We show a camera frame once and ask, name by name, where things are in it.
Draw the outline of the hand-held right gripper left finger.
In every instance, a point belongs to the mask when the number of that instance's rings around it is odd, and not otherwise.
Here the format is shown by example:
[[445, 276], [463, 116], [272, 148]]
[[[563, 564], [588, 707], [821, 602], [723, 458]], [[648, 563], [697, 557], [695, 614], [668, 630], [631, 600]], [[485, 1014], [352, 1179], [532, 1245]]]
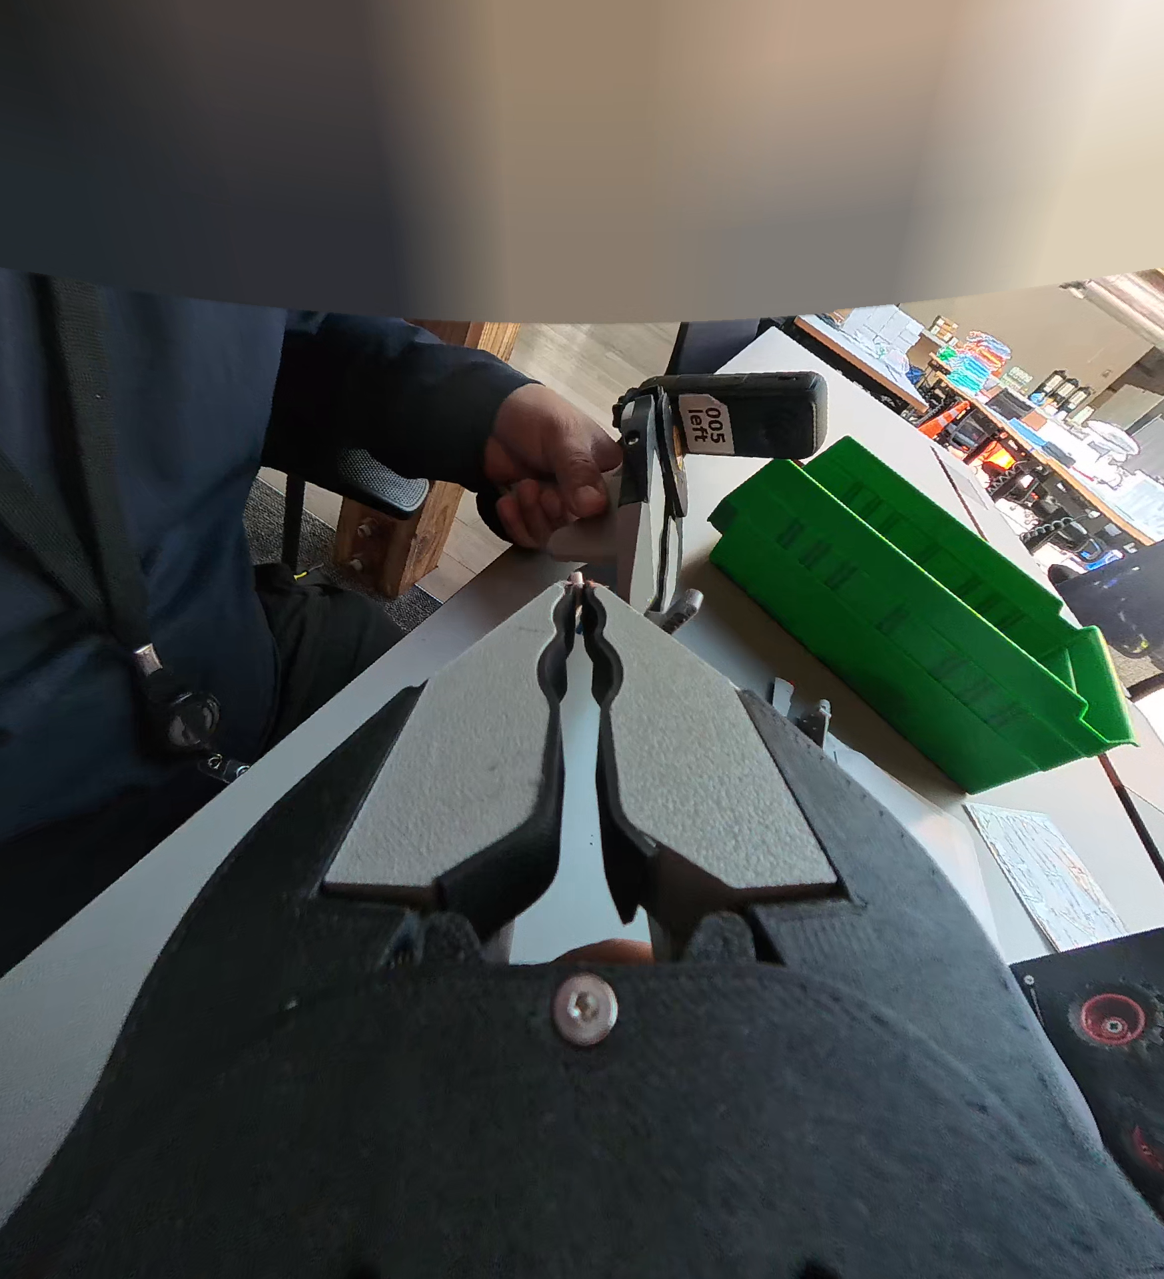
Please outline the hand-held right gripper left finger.
[[528, 602], [422, 687], [325, 874], [328, 892], [513, 926], [559, 871], [575, 585]]

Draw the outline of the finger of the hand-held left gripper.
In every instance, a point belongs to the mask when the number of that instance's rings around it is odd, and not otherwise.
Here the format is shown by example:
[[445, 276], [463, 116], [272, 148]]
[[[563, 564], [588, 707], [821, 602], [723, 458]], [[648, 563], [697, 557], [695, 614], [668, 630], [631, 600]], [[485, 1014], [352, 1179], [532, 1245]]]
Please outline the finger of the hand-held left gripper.
[[623, 599], [646, 615], [667, 614], [681, 595], [683, 521], [664, 498], [623, 505]]

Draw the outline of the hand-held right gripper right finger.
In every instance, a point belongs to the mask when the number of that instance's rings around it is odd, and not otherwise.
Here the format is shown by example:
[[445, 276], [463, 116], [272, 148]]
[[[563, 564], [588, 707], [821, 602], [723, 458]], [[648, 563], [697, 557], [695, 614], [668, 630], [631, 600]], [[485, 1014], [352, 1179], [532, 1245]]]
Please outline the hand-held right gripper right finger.
[[611, 588], [581, 589], [600, 709], [608, 887], [679, 958], [709, 915], [833, 901], [840, 875], [752, 713], [754, 695]]

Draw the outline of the person's left forearm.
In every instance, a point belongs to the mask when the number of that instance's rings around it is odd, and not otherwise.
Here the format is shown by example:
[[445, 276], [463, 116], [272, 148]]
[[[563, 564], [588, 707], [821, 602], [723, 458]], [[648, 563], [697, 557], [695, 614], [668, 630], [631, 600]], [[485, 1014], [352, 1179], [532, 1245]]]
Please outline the person's left forearm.
[[475, 490], [502, 404], [529, 384], [404, 319], [292, 309], [264, 462], [310, 477], [320, 457], [361, 449], [403, 477]]

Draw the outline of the long grey lego part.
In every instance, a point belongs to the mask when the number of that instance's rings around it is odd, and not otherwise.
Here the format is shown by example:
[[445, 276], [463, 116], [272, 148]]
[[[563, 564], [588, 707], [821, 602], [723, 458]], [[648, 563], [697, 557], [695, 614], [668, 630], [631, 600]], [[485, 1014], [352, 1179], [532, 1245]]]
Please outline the long grey lego part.
[[832, 703], [828, 698], [811, 699], [800, 694], [792, 681], [774, 677], [769, 703], [819, 748], [827, 746], [832, 722]]

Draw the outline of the black lego set box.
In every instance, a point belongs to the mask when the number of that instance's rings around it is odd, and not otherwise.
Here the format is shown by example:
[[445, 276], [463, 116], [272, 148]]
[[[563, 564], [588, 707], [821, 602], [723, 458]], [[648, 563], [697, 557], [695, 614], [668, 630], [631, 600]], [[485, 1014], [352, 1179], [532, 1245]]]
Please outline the black lego set box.
[[1164, 927], [1010, 970], [1107, 1147], [1164, 1221]]

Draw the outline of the person's left hand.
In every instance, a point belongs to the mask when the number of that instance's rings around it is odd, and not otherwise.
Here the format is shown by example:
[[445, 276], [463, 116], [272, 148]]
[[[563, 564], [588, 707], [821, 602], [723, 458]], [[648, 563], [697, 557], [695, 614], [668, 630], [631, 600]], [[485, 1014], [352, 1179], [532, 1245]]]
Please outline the person's left hand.
[[560, 528], [609, 512], [607, 474], [622, 462], [623, 447], [601, 423], [532, 382], [495, 414], [481, 489], [495, 497], [504, 539], [541, 549]]

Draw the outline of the wooden table leg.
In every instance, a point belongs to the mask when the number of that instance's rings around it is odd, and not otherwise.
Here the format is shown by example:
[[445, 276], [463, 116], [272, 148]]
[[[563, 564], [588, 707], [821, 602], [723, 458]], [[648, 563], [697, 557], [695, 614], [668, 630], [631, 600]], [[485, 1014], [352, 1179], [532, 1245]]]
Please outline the wooden table leg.
[[[521, 332], [517, 321], [414, 319], [441, 340], [482, 348], [510, 360]], [[364, 501], [344, 497], [335, 535], [335, 563], [359, 585], [387, 599], [398, 599], [441, 564], [465, 489], [434, 484], [422, 506], [408, 517], [395, 517]]]

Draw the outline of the green plastic bin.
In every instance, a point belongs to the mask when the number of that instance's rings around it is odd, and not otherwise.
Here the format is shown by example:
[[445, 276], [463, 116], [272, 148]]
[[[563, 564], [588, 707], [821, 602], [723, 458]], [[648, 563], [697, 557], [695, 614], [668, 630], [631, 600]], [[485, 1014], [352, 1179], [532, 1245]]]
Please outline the green plastic bin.
[[1102, 631], [856, 439], [710, 522], [711, 561], [962, 791], [1137, 744]]

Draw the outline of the white sticker sheet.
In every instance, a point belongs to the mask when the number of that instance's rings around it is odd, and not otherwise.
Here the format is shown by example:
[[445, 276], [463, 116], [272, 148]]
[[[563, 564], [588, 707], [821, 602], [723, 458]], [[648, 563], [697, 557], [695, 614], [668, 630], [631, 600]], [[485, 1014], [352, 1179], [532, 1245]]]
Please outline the white sticker sheet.
[[976, 801], [965, 809], [1053, 951], [1128, 934], [1114, 903], [1048, 815]]

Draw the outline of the black office chair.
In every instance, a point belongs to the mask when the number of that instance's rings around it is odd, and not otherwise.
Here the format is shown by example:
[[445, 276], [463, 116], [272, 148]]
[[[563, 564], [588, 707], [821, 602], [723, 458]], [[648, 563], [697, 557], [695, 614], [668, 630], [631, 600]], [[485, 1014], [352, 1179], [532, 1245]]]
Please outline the black office chair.
[[1131, 699], [1164, 689], [1164, 539], [1106, 567], [1055, 564], [1048, 575], [1080, 624], [1102, 631]]

